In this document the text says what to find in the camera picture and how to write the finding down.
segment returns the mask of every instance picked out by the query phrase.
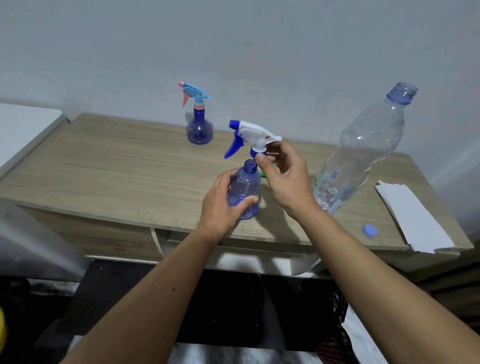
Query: white trigger sprayer head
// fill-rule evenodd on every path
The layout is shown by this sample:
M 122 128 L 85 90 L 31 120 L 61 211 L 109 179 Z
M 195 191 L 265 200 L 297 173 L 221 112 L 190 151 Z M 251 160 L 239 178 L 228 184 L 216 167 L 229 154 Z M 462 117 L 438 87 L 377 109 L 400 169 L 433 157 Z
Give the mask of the white trigger sprayer head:
M 281 136 L 273 135 L 260 125 L 252 124 L 251 122 L 230 120 L 229 127 L 235 130 L 235 139 L 233 140 L 233 143 L 228 151 L 225 153 L 225 159 L 238 152 L 238 150 L 243 146 L 244 140 L 252 144 L 250 149 L 250 156 L 252 158 L 255 158 L 258 153 L 266 154 L 267 144 L 282 140 Z

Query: green object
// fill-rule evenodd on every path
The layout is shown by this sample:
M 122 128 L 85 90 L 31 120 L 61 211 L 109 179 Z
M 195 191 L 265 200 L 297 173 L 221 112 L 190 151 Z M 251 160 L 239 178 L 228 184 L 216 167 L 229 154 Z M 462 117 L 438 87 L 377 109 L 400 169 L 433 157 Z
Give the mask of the green object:
M 265 176 L 265 173 L 263 172 L 260 172 L 260 177 L 263 177 L 263 178 L 267 178 L 267 176 Z

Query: hand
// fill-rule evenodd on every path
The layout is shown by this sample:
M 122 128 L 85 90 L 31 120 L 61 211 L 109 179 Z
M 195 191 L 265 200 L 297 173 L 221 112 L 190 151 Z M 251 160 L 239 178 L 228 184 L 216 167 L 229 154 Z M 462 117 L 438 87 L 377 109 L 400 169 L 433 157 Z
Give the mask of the hand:
M 317 207 L 310 187 L 307 163 L 293 145 L 283 139 L 268 144 L 267 151 L 267 156 L 259 153 L 255 159 L 265 173 L 278 204 L 294 219 L 298 219 L 298 213 L 310 204 Z
M 202 204 L 202 215 L 198 229 L 203 230 L 216 239 L 217 243 L 230 229 L 233 229 L 240 215 L 251 205 L 258 202 L 257 196 L 248 196 L 235 207 L 227 203 L 227 192 L 230 179 L 238 169 L 228 170 L 220 174 L 212 188 L 207 192 Z

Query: forearm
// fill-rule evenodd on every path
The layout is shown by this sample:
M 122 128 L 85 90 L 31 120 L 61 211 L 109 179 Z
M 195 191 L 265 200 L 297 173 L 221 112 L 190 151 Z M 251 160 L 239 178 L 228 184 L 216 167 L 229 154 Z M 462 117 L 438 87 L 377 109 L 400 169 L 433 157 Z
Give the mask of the forearm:
M 64 363 L 166 363 L 217 243 L 193 231 L 79 342 Z
M 480 338 L 319 207 L 300 225 L 390 363 L 473 363 Z

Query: blue trigger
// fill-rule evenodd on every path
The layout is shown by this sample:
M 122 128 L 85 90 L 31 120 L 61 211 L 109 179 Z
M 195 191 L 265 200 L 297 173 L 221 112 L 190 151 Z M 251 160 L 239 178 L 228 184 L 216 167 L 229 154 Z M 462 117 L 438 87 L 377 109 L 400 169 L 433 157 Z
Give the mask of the blue trigger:
M 225 153 L 225 156 L 224 156 L 225 159 L 230 158 L 232 155 L 237 153 L 241 147 L 243 147 L 243 139 L 241 136 L 239 136 L 238 130 L 236 130 L 235 133 L 233 133 L 233 135 L 235 135 L 235 139 L 233 139 L 232 145 Z

